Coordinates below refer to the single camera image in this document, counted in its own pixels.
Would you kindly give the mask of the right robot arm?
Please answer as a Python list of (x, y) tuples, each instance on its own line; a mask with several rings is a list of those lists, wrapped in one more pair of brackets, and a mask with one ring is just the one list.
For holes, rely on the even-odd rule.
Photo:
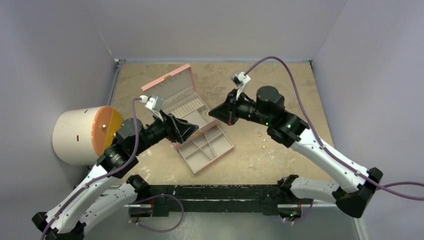
[(256, 100), (237, 93), (237, 89), (230, 91), (209, 116), (229, 126), (238, 119), (267, 126), (272, 140), (300, 153), (332, 177), (326, 181), (292, 174), (280, 183), (282, 200), (288, 204), (298, 199), (328, 202), (350, 217), (361, 218), (376, 192), (373, 182), (380, 182), (382, 171), (361, 166), (327, 146), (303, 119), (285, 109), (285, 98), (275, 87), (260, 87)]

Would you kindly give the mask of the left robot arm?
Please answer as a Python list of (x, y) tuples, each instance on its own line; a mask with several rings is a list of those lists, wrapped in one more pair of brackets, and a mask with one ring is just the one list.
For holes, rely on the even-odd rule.
[(149, 185), (139, 175), (104, 196), (137, 163), (137, 155), (163, 139), (180, 144), (199, 129), (196, 124), (162, 113), (152, 124), (143, 126), (137, 118), (125, 120), (84, 180), (56, 207), (32, 217), (42, 232), (42, 240), (82, 240), (94, 226), (131, 202), (149, 199)]

